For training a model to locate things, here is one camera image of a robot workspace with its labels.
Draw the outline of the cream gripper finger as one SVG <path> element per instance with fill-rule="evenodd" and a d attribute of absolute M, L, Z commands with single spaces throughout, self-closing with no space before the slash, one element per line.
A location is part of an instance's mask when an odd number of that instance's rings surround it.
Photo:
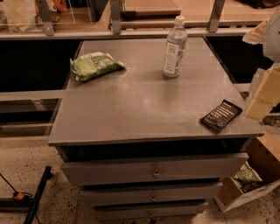
<path fill-rule="evenodd" d="M 262 21 L 257 27 L 246 33 L 242 41 L 251 45 L 262 44 L 267 23 L 267 20 Z"/>
<path fill-rule="evenodd" d="M 280 66 L 258 68 L 245 100 L 244 115 L 261 121 L 280 102 Z"/>

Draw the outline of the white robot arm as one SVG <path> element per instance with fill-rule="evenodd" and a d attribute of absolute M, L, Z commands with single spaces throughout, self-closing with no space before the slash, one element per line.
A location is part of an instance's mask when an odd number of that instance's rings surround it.
<path fill-rule="evenodd" d="M 246 33 L 242 41 L 262 44 L 263 55 L 273 61 L 269 69 L 255 72 L 245 101 L 245 116 L 261 121 L 280 102 L 280 10 Z"/>

